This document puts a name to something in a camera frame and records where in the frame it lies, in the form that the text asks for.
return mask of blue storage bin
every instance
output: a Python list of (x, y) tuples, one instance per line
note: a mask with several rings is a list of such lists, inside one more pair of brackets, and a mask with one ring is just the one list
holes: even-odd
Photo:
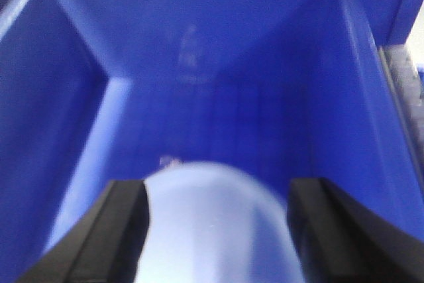
[(164, 156), (286, 196), (324, 176), (424, 239), (417, 172), (357, 0), (12, 0), (0, 18), (0, 282), (110, 179)]

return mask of plastic container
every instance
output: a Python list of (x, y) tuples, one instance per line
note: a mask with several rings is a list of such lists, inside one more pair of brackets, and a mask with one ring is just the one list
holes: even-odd
[(286, 196), (324, 176), (424, 239), (424, 203), (357, 0), (12, 0), (0, 18), (9, 282), (109, 179), (211, 160)]

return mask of blue plastic bin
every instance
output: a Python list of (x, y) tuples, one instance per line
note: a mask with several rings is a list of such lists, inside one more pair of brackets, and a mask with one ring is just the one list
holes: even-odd
[(424, 240), (424, 203), (357, 0), (12, 0), (0, 17), (0, 282), (109, 179), (163, 156), (286, 195), (324, 176)]

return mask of bin floor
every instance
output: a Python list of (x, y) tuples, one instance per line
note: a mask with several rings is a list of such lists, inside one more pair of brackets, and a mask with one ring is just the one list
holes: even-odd
[(285, 194), (289, 178), (310, 174), (302, 102), (281, 83), (135, 82), (107, 177), (142, 178), (171, 156), (230, 164)]

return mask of black plastic part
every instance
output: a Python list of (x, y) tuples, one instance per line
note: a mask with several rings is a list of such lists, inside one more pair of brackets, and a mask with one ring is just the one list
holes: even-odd
[(309, 283), (424, 282), (424, 243), (328, 180), (292, 180), (287, 219)]
[(112, 181), (18, 283), (130, 283), (150, 222), (142, 180)]

